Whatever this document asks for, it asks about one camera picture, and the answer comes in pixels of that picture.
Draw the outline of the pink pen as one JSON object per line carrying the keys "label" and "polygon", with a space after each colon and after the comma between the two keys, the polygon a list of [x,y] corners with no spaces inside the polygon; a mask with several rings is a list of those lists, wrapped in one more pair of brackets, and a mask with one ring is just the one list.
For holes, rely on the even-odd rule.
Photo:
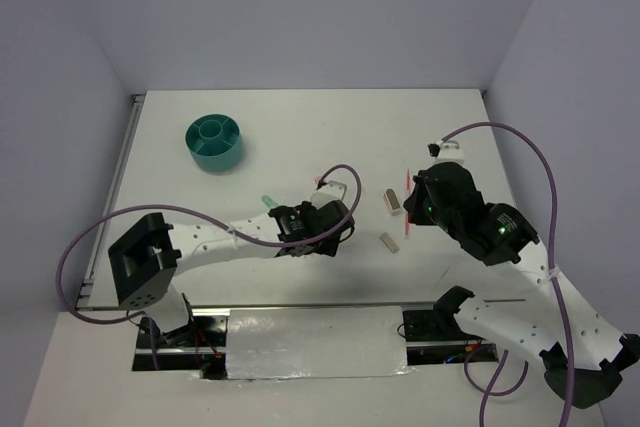
{"label": "pink pen", "polygon": [[410,238],[410,213],[409,210],[404,206],[404,204],[409,200],[412,193],[412,179],[411,172],[409,169],[406,170],[405,176],[405,199],[403,203],[404,208],[404,238],[408,240]]}

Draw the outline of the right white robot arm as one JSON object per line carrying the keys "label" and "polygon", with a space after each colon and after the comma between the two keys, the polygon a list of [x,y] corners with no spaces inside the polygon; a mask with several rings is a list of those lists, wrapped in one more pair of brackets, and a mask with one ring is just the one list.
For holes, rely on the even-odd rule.
{"label": "right white robot arm", "polygon": [[489,203],[471,173],[455,162],[436,163],[413,177],[404,203],[416,226],[438,226],[461,249],[502,277],[539,310],[533,323],[454,286],[434,304],[436,330],[446,338],[483,337],[544,368],[559,397],[572,385],[571,403],[589,408],[609,398],[622,373],[639,360],[639,337],[608,323],[559,268],[536,230],[513,206]]}

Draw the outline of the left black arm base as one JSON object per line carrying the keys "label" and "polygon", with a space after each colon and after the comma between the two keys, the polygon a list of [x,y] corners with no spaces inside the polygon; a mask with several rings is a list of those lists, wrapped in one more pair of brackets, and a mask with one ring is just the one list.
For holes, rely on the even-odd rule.
{"label": "left black arm base", "polygon": [[226,380],[228,317],[198,314],[194,329],[173,339],[163,335],[150,320],[134,322],[137,337],[132,361],[133,372],[193,372],[206,380]]}

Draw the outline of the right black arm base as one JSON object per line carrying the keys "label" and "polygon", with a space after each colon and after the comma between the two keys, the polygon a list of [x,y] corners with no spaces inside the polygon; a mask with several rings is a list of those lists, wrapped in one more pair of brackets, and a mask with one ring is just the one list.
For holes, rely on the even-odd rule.
{"label": "right black arm base", "polygon": [[409,366],[463,364],[469,355],[480,350],[471,362],[498,361],[493,343],[462,333],[456,327],[442,327],[431,309],[402,311],[403,322],[397,333],[405,340]]}

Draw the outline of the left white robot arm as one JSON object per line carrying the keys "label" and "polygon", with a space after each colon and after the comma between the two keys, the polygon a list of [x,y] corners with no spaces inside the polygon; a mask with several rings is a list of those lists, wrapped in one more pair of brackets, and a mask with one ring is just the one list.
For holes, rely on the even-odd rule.
{"label": "left white robot arm", "polygon": [[119,307],[144,312],[168,343],[185,345],[198,328],[175,276],[245,259],[334,257],[355,231],[348,212],[340,200],[320,207],[305,201],[223,228],[171,224],[161,213],[147,214],[108,249]]}

